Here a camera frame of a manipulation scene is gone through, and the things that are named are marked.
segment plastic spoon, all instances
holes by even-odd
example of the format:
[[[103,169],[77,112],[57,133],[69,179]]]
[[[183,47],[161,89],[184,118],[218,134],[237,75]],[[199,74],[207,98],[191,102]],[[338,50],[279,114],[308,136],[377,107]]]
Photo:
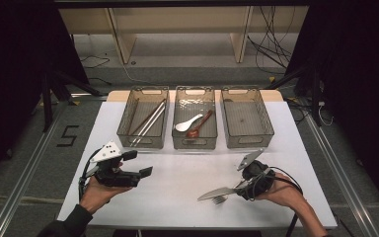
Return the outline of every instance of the plastic spoon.
[[[186,131],[186,130],[188,130],[190,128],[190,125],[195,120],[197,120],[198,118],[201,118],[201,117],[202,117],[202,114],[198,114],[194,118],[191,118],[188,121],[184,121],[184,122],[178,123],[178,124],[175,125],[175,129],[178,130],[178,131]]]
[[[193,129],[190,129],[189,131],[187,131],[187,137],[189,137],[189,138],[197,138],[197,137],[199,137],[199,129],[208,120],[208,118],[210,118],[210,116],[212,114],[213,114],[213,111],[209,110],[207,112],[207,114],[205,115],[205,117],[202,119],[202,121],[199,123],[199,125],[197,125]]]

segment fork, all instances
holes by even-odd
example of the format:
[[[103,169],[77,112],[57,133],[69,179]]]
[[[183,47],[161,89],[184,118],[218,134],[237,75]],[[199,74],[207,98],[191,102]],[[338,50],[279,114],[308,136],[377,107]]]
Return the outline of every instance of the fork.
[[[245,179],[241,179],[241,181],[237,185],[235,185],[233,187],[233,189],[238,188],[238,186],[242,185],[242,183],[244,183],[244,182],[245,182]],[[220,203],[224,202],[225,200],[227,200],[228,197],[229,197],[229,195],[217,196],[217,197],[214,197],[212,199],[212,201],[214,202],[214,204],[220,204]]]

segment gray floor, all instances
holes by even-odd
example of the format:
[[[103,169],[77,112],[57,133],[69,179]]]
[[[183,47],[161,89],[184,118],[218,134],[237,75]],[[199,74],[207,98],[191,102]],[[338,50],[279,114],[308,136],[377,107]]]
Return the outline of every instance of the gray floor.
[[[252,35],[253,40],[260,40],[261,35]],[[287,50],[295,45],[296,35],[287,35],[282,43]],[[89,55],[108,58],[110,61],[96,68],[86,68],[91,85],[103,92],[127,89],[133,85],[163,84],[176,85],[224,85],[255,84],[266,86],[269,77],[280,78],[284,71],[281,67],[261,55],[256,60],[256,50],[247,45],[243,63],[236,63],[228,35],[143,35],[139,36],[133,49],[130,63],[125,68],[119,63],[110,36],[76,36],[76,47],[81,58]],[[85,67],[93,67],[106,61],[100,58],[88,58],[83,61]],[[257,67],[275,73],[266,73]],[[295,80],[280,88],[284,97],[293,97]],[[69,87],[72,93],[83,93],[75,87]],[[9,216],[4,236],[35,236],[46,223],[57,215],[63,199],[72,182],[77,164],[86,145],[99,107],[103,98],[78,97],[77,105],[54,105],[60,114],[54,130],[39,157],[37,168],[27,182],[25,192],[13,215]],[[292,108],[293,119],[301,120],[307,112]],[[330,118],[327,111],[322,111],[324,118]],[[66,126],[70,128],[65,134],[76,136],[72,146],[63,147],[71,138],[63,138]],[[336,120],[332,125],[323,125],[318,132],[314,123],[306,116],[298,121],[298,130],[303,139],[319,182],[334,214],[344,223],[354,236],[371,236],[374,233],[365,230],[365,221],[357,218],[356,206],[346,196],[344,185],[338,180],[331,165],[331,159],[340,162],[346,179],[351,183],[358,203],[362,204],[364,213],[368,213],[371,228],[379,236],[379,193],[372,184],[365,170],[355,162],[355,154],[344,138]],[[43,108],[37,106],[24,132],[13,147],[11,159],[0,164],[0,210],[23,177],[25,168],[34,160],[36,146],[45,136],[43,128]],[[322,144],[317,137],[324,135],[328,143]],[[328,157],[324,147],[332,148]],[[332,230],[334,236],[349,236],[341,223]],[[286,230],[263,230],[263,236],[284,236]],[[111,229],[90,228],[88,236],[112,236]],[[292,236],[304,236],[301,229]]]

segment sleeve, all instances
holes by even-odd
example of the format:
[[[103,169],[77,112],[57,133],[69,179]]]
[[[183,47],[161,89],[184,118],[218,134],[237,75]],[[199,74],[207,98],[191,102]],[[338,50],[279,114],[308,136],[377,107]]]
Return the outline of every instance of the sleeve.
[[[92,215],[80,204],[76,204],[66,220],[54,220],[45,226],[38,237],[76,237],[81,236],[92,220]]]

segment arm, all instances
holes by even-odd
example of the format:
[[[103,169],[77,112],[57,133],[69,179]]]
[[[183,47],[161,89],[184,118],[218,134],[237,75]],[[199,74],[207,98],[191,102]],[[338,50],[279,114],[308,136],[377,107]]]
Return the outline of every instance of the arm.
[[[288,177],[280,173],[276,173],[275,175],[281,179],[289,180]],[[257,199],[267,199],[279,205],[290,207],[303,224],[307,236],[328,235],[313,207],[291,185],[275,180],[272,187],[266,193],[257,196]]]
[[[79,202],[64,221],[52,221],[42,229],[38,237],[80,236],[92,220],[92,215],[118,194],[131,190],[124,187],[100,185],[91,177],[87,189]]]

